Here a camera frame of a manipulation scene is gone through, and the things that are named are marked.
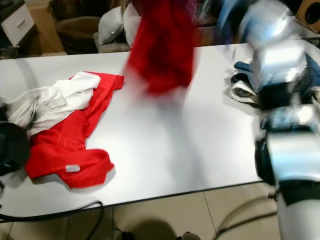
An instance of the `tiled floor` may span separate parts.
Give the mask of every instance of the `tiled floor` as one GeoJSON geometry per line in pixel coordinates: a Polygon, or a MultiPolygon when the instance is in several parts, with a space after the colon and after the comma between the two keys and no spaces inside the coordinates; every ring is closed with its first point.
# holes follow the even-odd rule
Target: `tiled floor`
{"type": "MultiPolygon", "coordinates": [[[[137,240],[175,240],[192,232],[201,240],[212,240],[227,214],[239,205],[273,190],[264,183],[149,200],[106,208],[94,240],[109,240],[112,228],[133,232],[137,240]]],[[[258,214],[272,212],[269,200],[238,215],[233,224],[258,214]]],[[[33,223],[0,224],[0,240],[85,240],[98,219],[97,210],[33,223]]],[[[219,240],[280,240],[277,217],[234,229],[219,240]]]]}

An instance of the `speaker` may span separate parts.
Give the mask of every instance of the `speaker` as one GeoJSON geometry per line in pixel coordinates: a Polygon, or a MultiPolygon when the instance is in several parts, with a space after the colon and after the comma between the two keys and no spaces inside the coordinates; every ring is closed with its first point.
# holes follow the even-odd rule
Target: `speaker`
{"type": "Polygon", "coordinates": [[[320,0],[303,0],[296,19],[315,33],[320,33],[320,0]]]}

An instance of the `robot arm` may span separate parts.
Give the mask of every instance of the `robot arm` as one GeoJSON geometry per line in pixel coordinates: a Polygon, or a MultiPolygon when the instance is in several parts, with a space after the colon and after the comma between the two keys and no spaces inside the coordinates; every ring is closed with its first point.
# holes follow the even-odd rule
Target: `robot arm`
{"type": "Polygon", "coordinates": [[[279,192],[281,239],[320,239],[319,112],[308,94],[313,83],[304,41],[296,40],[290,10],[277,0],[225,0],[217,27],[222,34],[237,29],[254,52],[262,130],[256,170],[279,192]]]}

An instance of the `pillow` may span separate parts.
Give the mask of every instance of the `pillow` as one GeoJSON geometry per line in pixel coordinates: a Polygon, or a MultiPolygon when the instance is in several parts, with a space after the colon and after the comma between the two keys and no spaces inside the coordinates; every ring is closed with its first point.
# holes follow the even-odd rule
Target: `pillow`
{"type": "Polygon", "coordinates": [[[124,23],[121,14],[121,7],[115,7],[105,13],[99,22],[98,43],[104,45],[111,43],[123,31],[124,23]]]}
{"type": "Polygon", "coordinates": [[[140,22],[141,17],[139,16],[135,7],[130,2],[123,13],[124,35],[130,47],[135,41],[135,37],[138,32],[140,22]]]}

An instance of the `red garment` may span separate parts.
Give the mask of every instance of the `red garment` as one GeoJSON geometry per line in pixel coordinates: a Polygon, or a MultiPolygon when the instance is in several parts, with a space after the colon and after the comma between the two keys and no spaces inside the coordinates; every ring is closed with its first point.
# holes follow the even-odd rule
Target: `red garment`
{"type": "Polygon", "coordinates": [[[93,90],[88,107],[74,111],[49,130],[38,133],[32,140],[30,158],[25,170],[31,179],[57,174],[72,188],[103,184],[114,165],[101,149],[86,150],[86,138],[94,131],[100,116],[107,109],[113,91],[121,89],[124,77],[91,72],[101,77],[93,90]]]}
{"type": "Polygon", "coordinates": [[[143,15],[128,65],[162,94],[192,79],[195,28],[181,0],[140,0],[143,15]]]}

